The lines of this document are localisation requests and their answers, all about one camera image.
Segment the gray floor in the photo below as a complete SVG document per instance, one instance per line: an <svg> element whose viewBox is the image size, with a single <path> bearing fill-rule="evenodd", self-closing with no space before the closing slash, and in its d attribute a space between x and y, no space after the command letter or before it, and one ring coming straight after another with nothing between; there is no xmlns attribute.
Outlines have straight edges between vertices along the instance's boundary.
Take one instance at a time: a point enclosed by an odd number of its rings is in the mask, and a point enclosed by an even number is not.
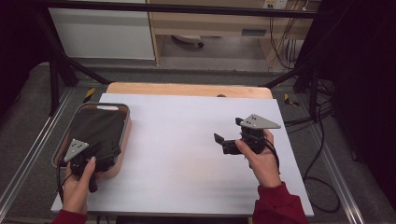
<svg viewBox="0 0 396 224"><path fill-rule="evenodd" d="M85 63L90 64L92 70L103 77L132 82L257 86L274 79L283 71L280 67L268 69L258 41L255 39L205 37L203 40L205 46L198 49L194 45L179 43L171 37L167 37L163 48L163 62L160 65L155 65L153 62L128 62L125 64L125 61L107 62L106 64L103 61L86 61ZM13 217L54 218L55 215L50 211L56 196L54 193L56 189L55 169L50 163L54 149L57 147L68 121L82 103L88 88L91 85L97 87L92 97L93 101L98 101L100 94L106 91L106 86L95 84L81 74L79 77L81 82L77 88L62 87L63 91L71 91L71 100L67 103L61 118L42 147L13 204L7 210L8 219ZM285 93L289 94L293 101L299 101L301 104L306 102L307 94L293 92L291 86L294 81L295 79L291 78L272 89L284 120L306 117L302 106L284 104ZM30 147L48 119L50 111L49 83L48 67L43 65L35 68L21 92L21 99L1 118L0 146L2 158L7 158L7 160L0 162L0 178L2 179L0 192L7 191L8 184L23 163ZM366 165L352 160L352 152L339 127L337 118L327 117L323 120L323 124L325 142L365 223L396 223L395 211L390 207ZM292 127L288 131L291 132L297 128L299 127ZM290 142L303 174L318 151L318 141L314 129L308 127L291 133ZM332 183L332 177L322 158L315 163L310 175ZM334 207L336 200L329 189L316 182L307 182L306 188L312 202L328 209ZM314 208L314 212L315 216L309 218L310 223L349 223L346 210L343 207L333 214L321 212L316 208Z"/></svg>

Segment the white cabinet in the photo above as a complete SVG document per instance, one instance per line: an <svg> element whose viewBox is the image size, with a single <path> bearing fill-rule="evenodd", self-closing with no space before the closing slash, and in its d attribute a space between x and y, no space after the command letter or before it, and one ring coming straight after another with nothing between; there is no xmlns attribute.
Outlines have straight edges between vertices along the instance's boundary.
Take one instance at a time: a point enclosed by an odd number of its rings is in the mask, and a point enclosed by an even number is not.
<svg viewBox="0 0 396 224"><path fill-rule="evenodd" d="M147 12L63 8L50 8L49 12L69 57L154 60Z"/></svg>

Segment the hand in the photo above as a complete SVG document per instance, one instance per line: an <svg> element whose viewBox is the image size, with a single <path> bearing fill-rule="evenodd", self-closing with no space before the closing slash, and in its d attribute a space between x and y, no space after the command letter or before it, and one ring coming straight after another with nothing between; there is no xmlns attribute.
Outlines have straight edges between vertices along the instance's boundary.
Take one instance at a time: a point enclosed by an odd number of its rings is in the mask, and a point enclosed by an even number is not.
<svg viewBox="0 0 396 224"><path fill-rule="evenodd" d="M274 136L270 131L264 129L265 138L274 144ZM277 169L274 154L266 147L261 154L254 153L250 147L241 140L235 141L236 146L245 155L254 175L259 180L261 186L265 188L274 188L282 184Z"/></svg>
<svg viewBox="0 0 396 224"><path fill-rule="evenodd" d="M87 214L88 186L95 170L95 162L95 157L92 157L85 166L84 173L81 177L71 175L70 162L67 164L66 177L71 176L64 182L63 210L84 215Z"/></svg>

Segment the person's right hand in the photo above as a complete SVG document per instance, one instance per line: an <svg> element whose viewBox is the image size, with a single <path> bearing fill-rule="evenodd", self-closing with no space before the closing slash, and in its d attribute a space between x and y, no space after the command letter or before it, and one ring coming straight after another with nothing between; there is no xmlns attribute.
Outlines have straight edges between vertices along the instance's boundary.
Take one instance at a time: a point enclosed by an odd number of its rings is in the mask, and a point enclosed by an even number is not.
<svg viewBox="0 0 396 224"><path fill-rule="evenodd" d="M263 131L265 138L270 143L274 144L274 136L272 133L266 129ZM247 158L261 186L265 188L274 188L282 184L275 156L268 147L266 147L261 154L256 154L241 140L236 140L235 144Z"/></svg>

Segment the electrical outlet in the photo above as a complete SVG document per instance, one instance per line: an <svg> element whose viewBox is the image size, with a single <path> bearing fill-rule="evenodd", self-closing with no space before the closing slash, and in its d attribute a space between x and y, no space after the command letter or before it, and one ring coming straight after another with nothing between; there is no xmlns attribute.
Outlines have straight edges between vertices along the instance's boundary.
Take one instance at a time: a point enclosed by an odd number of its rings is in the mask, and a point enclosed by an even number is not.
<svg viewBox="0 0 396 224"><path fill-rule="evenodd" d="M265 0L263 8L274 8L276 0Z"/></svg>
<svg viewBox="0 0 396 224"><path fill-rule="evenodd" d="M288 3L288 0L276 0L274 8L275 9L285 9L287 3Z"/></svg>

